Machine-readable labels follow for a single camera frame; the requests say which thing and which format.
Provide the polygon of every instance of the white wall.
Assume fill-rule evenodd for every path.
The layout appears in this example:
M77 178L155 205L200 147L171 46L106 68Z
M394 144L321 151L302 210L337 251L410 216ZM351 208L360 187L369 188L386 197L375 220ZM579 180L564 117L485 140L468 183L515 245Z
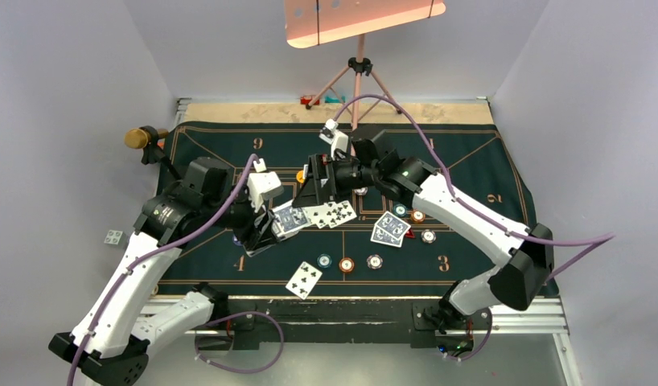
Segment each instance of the white wall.
M125 0L178 97L290 100L318 92L355 56L356 38L286 43L282 0ZM366 56L396 98L495 93L547 0L446 0L445 14L371 33ZM352 76L339 89L352 95ZM364 91L376 91L373 80Z
M555 237L619 234L558 278L585 384L658 384L658 0L551 1L492 106Z
M0 385L65 382L49 339L97 299L122 253L106 230L154 188L123 134L173 106L121 0L0 2Z

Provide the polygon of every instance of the poker table mat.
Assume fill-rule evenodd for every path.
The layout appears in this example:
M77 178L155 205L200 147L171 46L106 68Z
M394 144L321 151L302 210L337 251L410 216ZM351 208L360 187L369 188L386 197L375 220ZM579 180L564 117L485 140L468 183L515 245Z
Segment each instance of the poker table mat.
M416 130L405 124L378 125L387 129L401 157L416 156L435 165ZM276 171L284 193L269 207L292 199L300 188L296 173L311 154L324 154L329 145L319 139L321 124L307 123L211 123L189 121L178 125L166 138L164 150L179 168L198 157L213 157L232 168L234 183L251 153L265 159ZM533 197L521 180L506 146L494 125L421 125L430 144L450 169L453 183L480 203L510 219L529 226L536 223ZM349 133L349 125L341 125ZM158 191L171 176L162 167ZM230 295L258 297L291 296L286 283L303 261L317 266L317 257L327 253L333 260L323 269L311 296L408 297L441 296L457 280L471 278L492 267L491 261L471 242L437 220L427 218L412 224L416 236L404 239L402 248L372 243L372 226L393 202L370 187L364 197L350 198L357 219L329 229L310 227L254 257L232 242L229 229L213 228L187 244L182 256L158 283L158 295L183 295L206 281ZM436 234L425 244L421 233ZM384 264L370 269L367 258L379 254ZM339 270L342 257L356 267L351 273ZM556 283L542 288L541 295L557 296Z

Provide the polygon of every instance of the gold microphone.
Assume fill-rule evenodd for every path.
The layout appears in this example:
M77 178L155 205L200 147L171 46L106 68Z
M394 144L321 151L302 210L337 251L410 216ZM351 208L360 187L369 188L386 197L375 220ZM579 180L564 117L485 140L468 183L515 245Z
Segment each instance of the gold microphone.
M168 136L168 130L166 129L156 129L156 132L159 139ZM134 128L125 133L123 141L130 149L144 149L151 142L151 135L144 129Z

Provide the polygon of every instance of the number 1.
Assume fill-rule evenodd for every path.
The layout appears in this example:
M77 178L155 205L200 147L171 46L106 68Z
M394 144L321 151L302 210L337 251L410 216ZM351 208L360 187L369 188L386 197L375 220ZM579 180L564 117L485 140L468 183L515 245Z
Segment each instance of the number 1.
M244 272L244 255L241 255L239 257L239 263L234 265L235 267L239 267L238 271L239 272Z

